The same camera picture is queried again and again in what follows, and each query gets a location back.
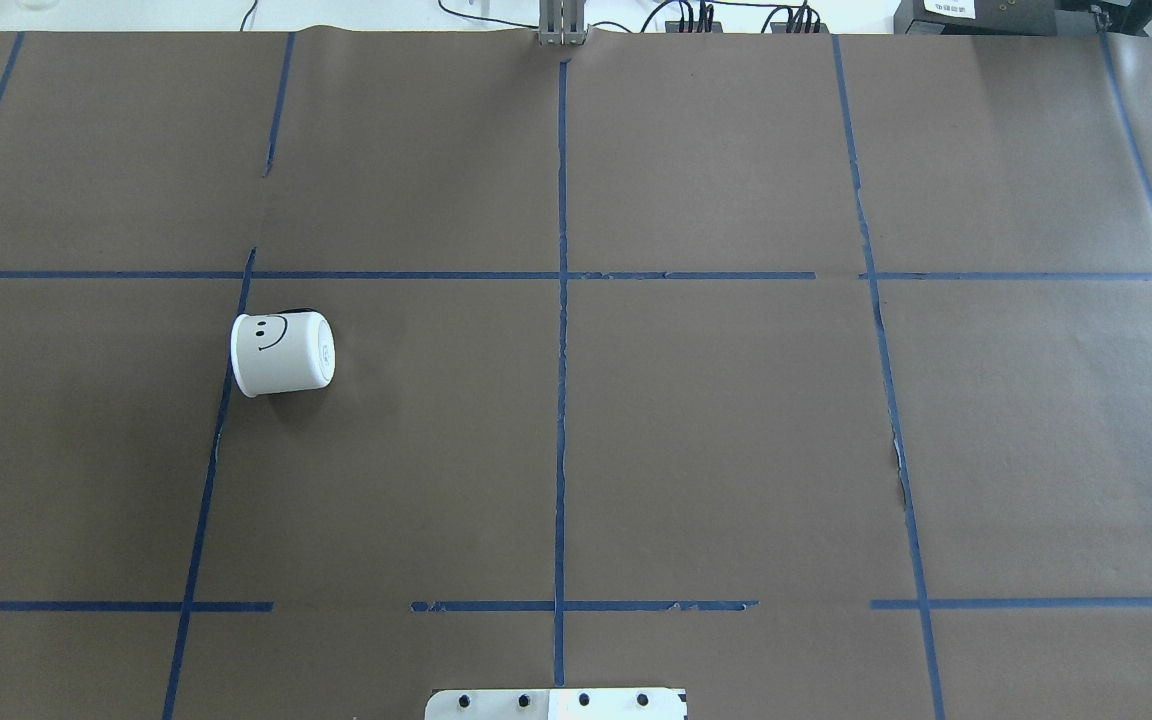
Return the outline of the aluminium frame post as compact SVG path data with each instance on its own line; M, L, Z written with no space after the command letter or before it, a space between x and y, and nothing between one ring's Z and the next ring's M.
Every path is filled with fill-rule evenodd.
M541 46L579 46L588 40L585 0L540 0L538 41Z

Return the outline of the white smiley mug black handle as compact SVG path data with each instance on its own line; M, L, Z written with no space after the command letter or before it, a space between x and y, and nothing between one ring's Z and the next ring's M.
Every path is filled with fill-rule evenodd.
M229 356L234 382L247 397L323 389L338 369L332 327L312 309L238 314Z

